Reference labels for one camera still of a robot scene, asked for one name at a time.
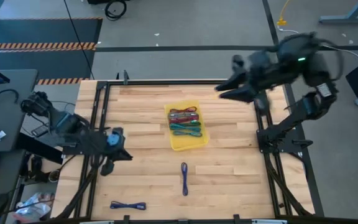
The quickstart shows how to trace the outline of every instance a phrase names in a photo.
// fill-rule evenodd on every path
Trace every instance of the gray desk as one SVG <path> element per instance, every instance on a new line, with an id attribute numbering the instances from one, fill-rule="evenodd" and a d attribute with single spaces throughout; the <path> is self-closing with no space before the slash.
<path id="1" fill-rule="evenodd" d="M 37 79 L 36 70 L 1 70 L 0 72 L 11 80 L 10 83 L 1 84 L 0 91 L 10 88 L 17 90 L 19 103 L 32 93 Z M 17 186 L 25 151 L 62 163 L 60 151 L 20 133 L 25 114 L 21 111 L 19 103 L 14 104 L 14 100 L 13 92 L 0 94 L 0 128 L 6 133 L 0 141 L 0 194 L 11 191 Z M 11 193 L 11 201 L 8 205 L 16 201 L 13 195 Z"/>

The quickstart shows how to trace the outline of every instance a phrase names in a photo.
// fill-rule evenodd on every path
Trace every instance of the yellow cable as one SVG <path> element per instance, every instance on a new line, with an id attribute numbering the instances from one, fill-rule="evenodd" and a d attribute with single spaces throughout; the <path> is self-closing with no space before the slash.
<path id="1" fill-rule="evenodd" d="M 284 11 L 285 11 L 285 8 L 287 8 L 287 5 L 288 5 L 288 3 L 290 1 L 291 0 L 287 0 L 286 3 L 283 6 L 283 9 L 281 10 L 280 18 L 279 18 L 279 20 L 277 22 L 277 25 L 279 25 L 279 26 L 285 26 L 287 24 L 287 22 L 284 20 Z"/>

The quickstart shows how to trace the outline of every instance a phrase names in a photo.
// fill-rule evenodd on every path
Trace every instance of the orange striped tape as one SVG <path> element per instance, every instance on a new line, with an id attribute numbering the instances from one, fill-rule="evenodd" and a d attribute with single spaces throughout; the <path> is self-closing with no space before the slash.
<path id="1" fill-rule="evenodd" d="M 66 48 L 66 49 L 22 49 L 22 50 L 0 50 L 0 53 L 14 53 L 14 52 L 53 52 L 53 51 L 69 51 L 81 50 L 81 47 Z M 86 48 L 84 50 L 96 50 L 96 48 Z"/>
<path id="2" fill-rule="evenodd" d="M 1 20 L 63 20 L 63 19 L 70 19 L 69 17 L 64 18 L 6 18 L 0 19 Z M 76 17 L 72 19 L 103 19 L 102 17 Z"/>
<path id="3" fill-rule="evenodd" d="M 89 80 L 89 78 L 51 78 L 40 79 L 38 85 L 67 85 L 81 83 L 82 80 Z"/>
<path id="4" fill-rule="evenodd" d="M 93 49 L 96 47 L 94 42 L 82 42 L 84 49 Z M 81 48 L 78 42 L 62 43 L 0 43 L 0 49 L 61 49 L 61 48 Z"/>

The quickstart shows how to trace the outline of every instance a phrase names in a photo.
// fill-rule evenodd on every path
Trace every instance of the wooden table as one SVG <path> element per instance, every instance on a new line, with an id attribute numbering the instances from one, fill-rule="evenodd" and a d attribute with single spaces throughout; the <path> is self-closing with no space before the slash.
<path id="1" fill-rule="evenodd" d="M 75 113 L 90 119 L 97 81 L 82 81 Z M 99 101 L 98 127 L 103 93 Z M 273 218 L 264 157 L 259 152 L 253 104 L 218 98 L 214 85 L 112 86 L 106 127 L 123 127 L 125 148 L 133 161 L 116 162 L 114 172 L 98 176 L 92 220 L 232 219 Z M 272 118 L 288 115 L 282 87 L 268 93 Z M 203 113 L 209 143 L 200 149 L 171 149 L 163 106 L 197 99 Z M 288 188 L 301 204 L 314 212 L 303 164 L 282 154 Z M 180 165 L 188 164 L 188 196 L 182 196 Z M 58 215 L 78 188 L 83 156 L 62 170 L 52 216 Z M 282 194 L 277 188 L 279 201 Z M 87 193 L 81 214 L 85 214 Z M 147 210 L 111 210 L 112 200 L 146 202 Z"/>

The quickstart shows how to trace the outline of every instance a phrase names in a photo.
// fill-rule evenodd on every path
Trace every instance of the plastic bag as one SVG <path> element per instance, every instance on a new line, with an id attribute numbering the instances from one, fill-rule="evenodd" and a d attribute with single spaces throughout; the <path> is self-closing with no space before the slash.
<path id="1" fill-rule="evenodd" d="M 24 207 L 27 205 L 31 205 L 37 202 L 44 202 L 38 203 L 26 208 L 18 209 L 14 214 L 13 217 L 16 220 L 19 220 L 21 223 L 31 223 L 40 221 L 40 218 L 44 215 L 48 214 L 52 209 L 52 201 L 55 198 L 55 194 L 53 193 L 36 193 L 27 201 L 19 202 L 17 207 Z"/>

